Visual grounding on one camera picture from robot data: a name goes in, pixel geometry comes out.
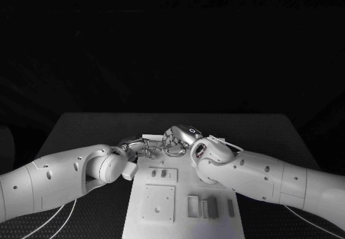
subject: square plate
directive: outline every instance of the square plate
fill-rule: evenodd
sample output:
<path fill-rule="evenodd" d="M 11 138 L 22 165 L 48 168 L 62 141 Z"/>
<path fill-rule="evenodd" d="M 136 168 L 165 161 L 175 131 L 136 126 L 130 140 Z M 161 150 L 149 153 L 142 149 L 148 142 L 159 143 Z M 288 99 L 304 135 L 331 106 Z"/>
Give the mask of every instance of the square plate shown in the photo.
<path fill-rule="evenodd" d="M 140 221 L 174 223 L 175 187 L 146 185 Z"/>

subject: black background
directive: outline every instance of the black background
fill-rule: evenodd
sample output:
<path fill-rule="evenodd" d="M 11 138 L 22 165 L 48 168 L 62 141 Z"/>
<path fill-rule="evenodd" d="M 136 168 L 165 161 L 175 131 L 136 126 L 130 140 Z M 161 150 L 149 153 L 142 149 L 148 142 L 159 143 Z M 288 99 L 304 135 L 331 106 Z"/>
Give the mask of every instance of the black background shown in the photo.
<path fill-rule="evenodd" d="M 322 169 L 345 174 L 344 31 L 335 1 L 3 6 L 0 123 L 15 167 L 64 112 L 280 113 Z"/>

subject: dark gray table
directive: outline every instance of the dark gray table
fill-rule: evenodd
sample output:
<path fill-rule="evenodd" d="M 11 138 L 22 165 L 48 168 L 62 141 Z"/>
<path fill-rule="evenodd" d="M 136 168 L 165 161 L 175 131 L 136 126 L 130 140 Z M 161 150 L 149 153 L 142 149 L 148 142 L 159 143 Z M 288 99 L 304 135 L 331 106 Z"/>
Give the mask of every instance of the dark gray table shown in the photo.
<path fill-rule="evenodd" d="M 295 127 L 285 115 L 67 113 L 51 132 L 38 157 L 96 144 L 116 146 L 123 138 L 164 134 L 177 124 L 194 126 L 208 136 L 224 137 L 249 151 L 267 154 L 302 167 L 319 170 Z M 78 199 L 73 216 L 55 238 L 120 239 L 123 235 L 132 181 L 119 180 Z M 282 205 L 237 194 L 247 239 L 335 239 L 308 224 Z M 49 224 L 29 238 L 51 238 L 61 228 L 74 202 L 65 205 Z M 0 239 L 22 238 L 51 218 L 58 209 L 22 216 L 0 224 Z M 345 237 L 327 220 L 295 209 L 321 227 Z"/>

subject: robotic hand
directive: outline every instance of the robotic hand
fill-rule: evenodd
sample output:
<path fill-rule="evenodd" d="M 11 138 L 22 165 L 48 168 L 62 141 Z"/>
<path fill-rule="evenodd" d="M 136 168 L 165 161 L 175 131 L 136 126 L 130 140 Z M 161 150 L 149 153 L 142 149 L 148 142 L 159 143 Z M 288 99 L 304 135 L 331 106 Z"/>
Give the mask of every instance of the robotic hand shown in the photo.
<path fill-rule="evenodd" d="M 178 144 L 181 152 L 171 153 Z M 246 151 L 213 135 L 204 137 L 187 125 L 177 125 L 165 132 L 162 145 L 171 157 L 181 157 L 191 150 L 192 167 L 205 183 L 220 182 L 256 200 L 299 208 L 345 230 L 344 176 Z"/>
<path fill-rule="evenodd" d="M 120 175 L 132 180 L 136 156 L 155 158 L 162 142 L 129 137 L 119 146 L 106 144 L 44 156 L 0 175 L 0 223 L 61 207 Z"/>

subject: white robotic arm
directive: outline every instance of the white robotic arm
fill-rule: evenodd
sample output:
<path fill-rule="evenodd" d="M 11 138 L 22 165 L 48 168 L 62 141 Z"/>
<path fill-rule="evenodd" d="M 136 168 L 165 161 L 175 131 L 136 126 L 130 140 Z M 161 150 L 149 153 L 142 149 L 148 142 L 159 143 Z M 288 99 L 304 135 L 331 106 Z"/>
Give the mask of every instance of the white robotic arm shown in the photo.
<path fill-rule="evenodd" d="M 169 156 L 179 157 L 191 150 L 192 167 L 204 182 L 220 182 L 256 200 L 299 208 L 345 230 L 345 177 L 299 167 L 230 144 L 233 151 L 224 143 L 185 125 L 174 126 L 164 137 Z M 181 152 L 174 154 L 169 148 L 177 144 Z"/>
<path fill-rule="evenodd" d="M 130 137 L 112 147 L 100 144 L 41 157 L 0 175 L 0 223 L 61 207 L 120 175 L 133 179 L 136 155 L 153 158 L 158 142 Z"/>

